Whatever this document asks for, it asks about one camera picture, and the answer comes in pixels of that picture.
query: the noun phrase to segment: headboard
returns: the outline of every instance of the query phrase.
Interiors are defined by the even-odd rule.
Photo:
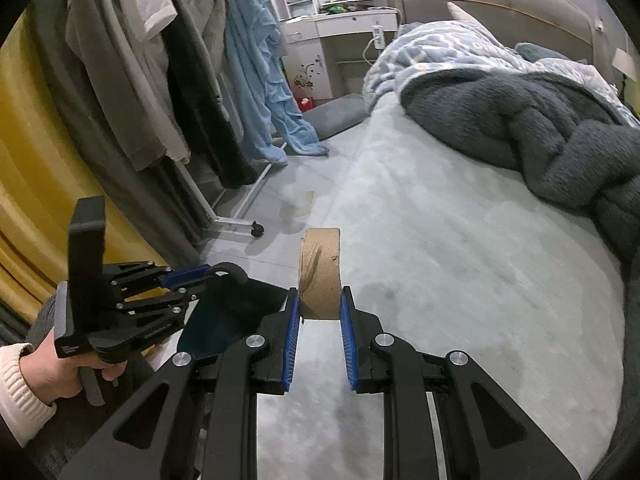
[[[397,0],[406,23],[450,20],[447,1],[475,16],[505,46],[529,41],[573,60],[599,61],[587,14],[565,0]]]

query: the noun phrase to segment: silver screw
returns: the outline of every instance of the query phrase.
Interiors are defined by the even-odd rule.
[[[378,334],[375,339],[376,343],[380,346],[391,346],[395,339],[391,334]]]
[[[186,366],[191,362],[191,356],[187,352],[178,352],[171,358],[171,362],[176,366]]]
[[[464,352],[451,352],[451,355],[449,355],[449,361],[456,366],[464,366],[469,362],[469,356]]]
[[[253,334],[244,340],[249,348],[260,348],[264,345],[264,338],[260,334]]]

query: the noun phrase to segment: wall outlet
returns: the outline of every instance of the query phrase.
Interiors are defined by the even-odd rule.
[[[378,50],[385,47],[385,31],[382,30],[382,25],[373,26],[373,46]]]

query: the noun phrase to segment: human hand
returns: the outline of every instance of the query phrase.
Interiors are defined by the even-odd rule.
[[[106,381],[120,377],[127,363],[110,365],[94,353],[60,359],[53,343],[53,329],[38,349],[20,358],[20,372],[29,389],[44,404],[51,404],[60,397],[75,397],[82,391],[78,368],[89,366],[102,370]]]

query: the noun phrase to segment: blue and white quilt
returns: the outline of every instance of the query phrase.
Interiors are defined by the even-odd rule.
[[[559,74],[604,98],[630,126],[640,128],[640,122],[618,99],[615,87],[609,85],[594,66],[553,58],[535,63],[526,61],[479,23],[462,21],[425,23],[410,28],[389,44],[364,79],[367,110],[371,112],[378,99],[388,92],[399,95],[402,88],[417,77],[454,68]]]

